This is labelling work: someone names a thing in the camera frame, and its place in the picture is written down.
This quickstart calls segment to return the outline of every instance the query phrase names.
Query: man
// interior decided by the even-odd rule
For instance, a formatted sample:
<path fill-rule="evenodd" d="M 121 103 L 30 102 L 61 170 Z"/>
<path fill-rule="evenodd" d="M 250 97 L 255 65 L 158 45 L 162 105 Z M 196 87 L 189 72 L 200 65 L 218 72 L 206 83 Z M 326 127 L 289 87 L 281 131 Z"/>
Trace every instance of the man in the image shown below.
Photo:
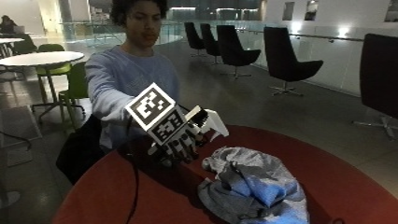
<path fill-rule="evenodd" d="M 126 136 L 129 113 L 124 109 L 142 90 L 156 82 L 177 101 L 180 83 L 172 62 L 153 46 L 161 32 L 166 0 L 113 0 L 110 18 L 124 28 L 120 46 L 96 53 L 86 64 L 88 95 L 93 115 L 102 122 L 100 146 L 104 152 L 145 135 L 137 126 Z"/>

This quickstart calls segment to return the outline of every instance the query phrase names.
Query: qr-like tag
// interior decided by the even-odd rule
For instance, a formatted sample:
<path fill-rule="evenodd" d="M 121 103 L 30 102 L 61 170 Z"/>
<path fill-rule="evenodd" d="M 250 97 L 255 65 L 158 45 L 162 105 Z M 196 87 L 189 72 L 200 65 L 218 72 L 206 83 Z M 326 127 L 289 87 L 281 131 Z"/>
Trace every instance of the qr-like tag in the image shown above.
<path fill-rule="evenodd" d="M 186 123 L 174 100 L 156 83 L 140 93 L 125 109 L 160 145 Z"/>
<path fill-rule="evenodd" d="M 125 109 L 141 127 L 148 131 L 174 106 L 174 100 L 161 90 L 157 84 L 152 83 L 126 105 Z"/>

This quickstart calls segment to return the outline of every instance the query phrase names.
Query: gray fabric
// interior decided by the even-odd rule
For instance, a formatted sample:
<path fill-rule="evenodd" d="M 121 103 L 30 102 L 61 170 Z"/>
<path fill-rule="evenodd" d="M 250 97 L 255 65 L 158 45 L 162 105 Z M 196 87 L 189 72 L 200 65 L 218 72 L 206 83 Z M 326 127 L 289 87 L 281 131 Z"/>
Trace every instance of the gray fabric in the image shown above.
<path fill-rule="evenodd" d="M 204 159 L 202 168 L 217 174 L 204 180 L 198 197 L 229 223 L 309 223 L 306 198 L 281 160 L 243 147 L 225 147 Z"/>

